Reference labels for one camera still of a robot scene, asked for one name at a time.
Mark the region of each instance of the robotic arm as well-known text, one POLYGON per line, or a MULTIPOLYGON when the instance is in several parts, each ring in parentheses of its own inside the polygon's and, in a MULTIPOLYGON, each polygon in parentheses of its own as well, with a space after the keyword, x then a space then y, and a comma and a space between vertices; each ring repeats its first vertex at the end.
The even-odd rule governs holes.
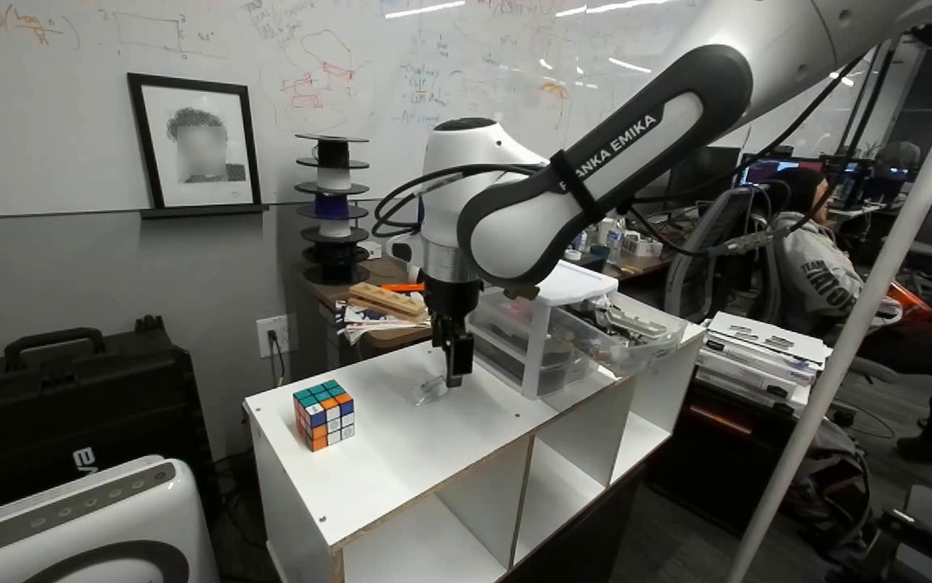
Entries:
MULTIPOLYGON (((709 0, 675 58, 589 137, 530 178, 469 178, 423 207, 423 273, 435 344, 450 384, 469 372, 464 317, 478 281, 537 285, 568 238, 731 127, 767 114, 882 39, 932 41, 932 0, 709 0)), ((426 169, 540 161, 489 119, 435 129, 426 169)))

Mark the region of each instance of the black case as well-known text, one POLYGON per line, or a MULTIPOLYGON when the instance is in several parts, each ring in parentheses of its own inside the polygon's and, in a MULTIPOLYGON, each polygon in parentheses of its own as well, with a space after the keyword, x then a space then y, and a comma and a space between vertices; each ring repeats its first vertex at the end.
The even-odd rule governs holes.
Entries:
POLYGON ((157 317, 133 333, 36 333, 0 357, 0 505, 84 473, 165 453, 191 464, 218 505, 191 357, 157 317))

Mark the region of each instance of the framed picture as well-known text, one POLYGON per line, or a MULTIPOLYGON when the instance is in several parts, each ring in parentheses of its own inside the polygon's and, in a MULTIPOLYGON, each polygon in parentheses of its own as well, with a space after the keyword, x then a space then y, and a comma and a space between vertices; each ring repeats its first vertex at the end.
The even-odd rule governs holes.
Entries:
POLYGON ((156 210, 261 207, 242 85, 129 73, 156 210))

